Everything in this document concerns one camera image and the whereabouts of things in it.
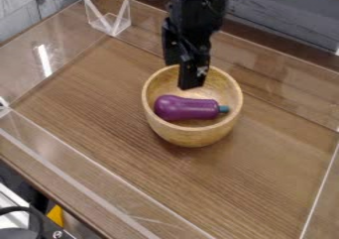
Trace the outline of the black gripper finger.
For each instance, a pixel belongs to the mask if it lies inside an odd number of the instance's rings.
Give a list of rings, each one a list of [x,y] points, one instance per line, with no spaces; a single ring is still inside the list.
[[[169,19],[165,19],[161,25],[161,46],[167,65],[188,65],[191,56],[184,38]]]
[[[179,81],[182,90],[202,87],[210,70],[210,57],[180,56]]]

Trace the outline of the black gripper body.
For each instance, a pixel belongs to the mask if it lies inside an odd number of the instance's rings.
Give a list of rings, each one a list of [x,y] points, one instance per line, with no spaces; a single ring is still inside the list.
[[[165,19],[179,29],[188,54],[210,53],[211,37],[223,26],[227,7],[228,0],[171,0],[168,3]]]

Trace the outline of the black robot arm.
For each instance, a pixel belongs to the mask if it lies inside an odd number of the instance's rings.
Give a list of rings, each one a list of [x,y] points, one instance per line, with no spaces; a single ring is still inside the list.
[[[228,0],[171,0],[161,25],[163,57],[179,65],[182,90],[204,85],[211,64],[211,37],[220,30]]]

